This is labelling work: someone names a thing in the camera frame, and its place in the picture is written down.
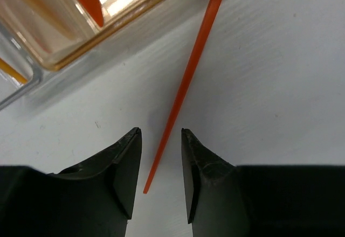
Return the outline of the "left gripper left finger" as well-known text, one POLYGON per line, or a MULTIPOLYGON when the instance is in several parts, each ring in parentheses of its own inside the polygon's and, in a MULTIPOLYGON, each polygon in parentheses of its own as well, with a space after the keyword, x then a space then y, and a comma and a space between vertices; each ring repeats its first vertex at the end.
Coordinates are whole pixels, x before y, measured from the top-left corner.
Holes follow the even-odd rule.
POLYGON ((1 236, 125 236, 142 154, 133 128, 60 173, 1 167, 1 236))

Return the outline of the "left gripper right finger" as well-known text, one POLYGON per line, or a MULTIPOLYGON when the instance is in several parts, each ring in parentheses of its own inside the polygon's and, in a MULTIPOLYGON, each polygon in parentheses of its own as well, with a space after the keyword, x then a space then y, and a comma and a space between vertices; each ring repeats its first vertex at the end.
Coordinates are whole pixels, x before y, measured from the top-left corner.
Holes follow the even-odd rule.
POLYGON ((181 132, 193 236, 344 236, 344 167, 234 166, 181 132))

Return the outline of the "yellow-orange fork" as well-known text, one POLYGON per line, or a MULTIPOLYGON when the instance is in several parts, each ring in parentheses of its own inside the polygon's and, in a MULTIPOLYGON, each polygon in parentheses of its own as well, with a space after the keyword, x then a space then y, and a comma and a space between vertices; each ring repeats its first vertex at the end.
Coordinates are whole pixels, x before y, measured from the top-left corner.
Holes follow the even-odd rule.
POLYGON ((26 84, 27 79, 24 78, 20 73, 18 73, 14 68, 12 68, 9 64, 7 64, 3 59, 0 59, 0 69, 8 74, 9 76, 16 79, 21 84, 26 84))

